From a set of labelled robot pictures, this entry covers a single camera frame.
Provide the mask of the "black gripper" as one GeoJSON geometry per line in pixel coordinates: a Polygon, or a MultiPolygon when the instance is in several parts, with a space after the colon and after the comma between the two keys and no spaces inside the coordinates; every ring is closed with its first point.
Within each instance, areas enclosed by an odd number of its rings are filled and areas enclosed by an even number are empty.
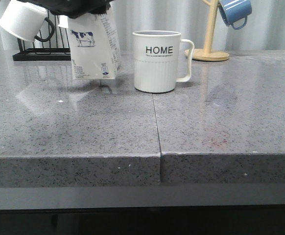
{"type": "Polygon", "coordinates": [[[111,0],[20,0],[49,10],[53,15],[65,15],[76,19],[86,13],[105,14],[111,0]]]}

